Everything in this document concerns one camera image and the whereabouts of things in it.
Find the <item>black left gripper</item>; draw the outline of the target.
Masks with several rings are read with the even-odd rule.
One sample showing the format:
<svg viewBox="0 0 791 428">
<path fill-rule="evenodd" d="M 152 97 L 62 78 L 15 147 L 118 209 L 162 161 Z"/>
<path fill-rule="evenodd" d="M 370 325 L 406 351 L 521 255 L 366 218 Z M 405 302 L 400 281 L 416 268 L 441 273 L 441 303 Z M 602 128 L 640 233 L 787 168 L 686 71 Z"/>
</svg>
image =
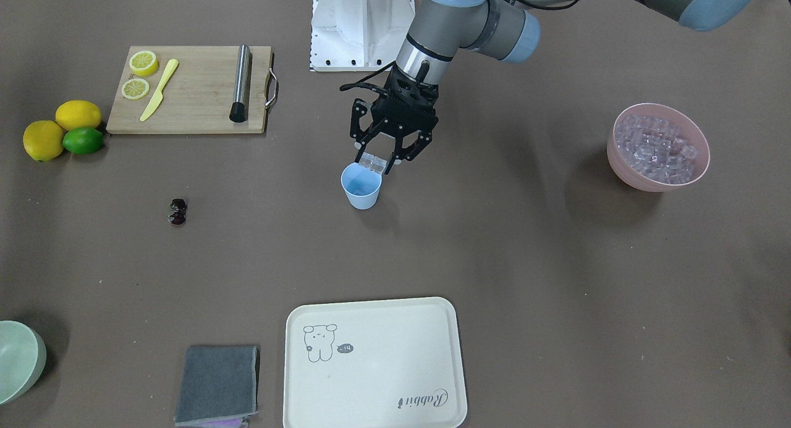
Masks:
<svg viewBox="0 0 791 428">
<path fill-rule="evenodd" d="M 367 88 L 379 94 L 372 104 L 354 99 L 350 121 L 350 137 L 358 150 L 354 163 L 361 161 L 367 144 L 380 133 L 395 139 L 383 175 L 396 164 L 412 161 L 431 143 L 438 123 L 433 104 L 439 88 L 426 82 L 428 73 L 429 65 L 421 65 L 413 81 L 397 65 L 387 65 L 349 84 L 349 88 Z"/>
</svg>

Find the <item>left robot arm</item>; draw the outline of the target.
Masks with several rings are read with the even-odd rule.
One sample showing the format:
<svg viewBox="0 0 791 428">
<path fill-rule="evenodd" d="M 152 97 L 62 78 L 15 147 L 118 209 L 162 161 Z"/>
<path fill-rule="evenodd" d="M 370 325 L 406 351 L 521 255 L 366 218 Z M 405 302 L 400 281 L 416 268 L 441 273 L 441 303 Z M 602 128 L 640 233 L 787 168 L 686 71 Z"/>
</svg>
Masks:
<svg viewBox="0 0 791 428">
<path fill-rule="evenodd" d="M 458 50 L 518 63 L 536 51 L 541 34 L 534 10 L 563 10 L 584 0 L 424 0 L 384 85 L 363 77 L 341 90 L 366 88 L 373 103 L 356 99 L 350 137 L 354 161 L 386 175 L 412 161 L 432 142 L 439 84 Z M 710 31 L 739 14 L 751 0 L 632 0 L 681 26 Z"/>
</svg>

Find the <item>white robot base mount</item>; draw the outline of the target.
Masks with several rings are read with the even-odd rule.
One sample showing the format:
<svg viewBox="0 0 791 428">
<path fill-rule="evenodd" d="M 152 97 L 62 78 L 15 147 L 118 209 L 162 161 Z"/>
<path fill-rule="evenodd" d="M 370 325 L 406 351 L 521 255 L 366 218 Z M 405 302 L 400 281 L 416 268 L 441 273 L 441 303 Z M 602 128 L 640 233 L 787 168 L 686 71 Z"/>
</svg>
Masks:
<svg viewBox="0 0 791 428">
<path fill-rule="evenodd" d="M 395 61 L 415 0 L 313 0 L 309 68 L 373 72 Z"/>
</svg>

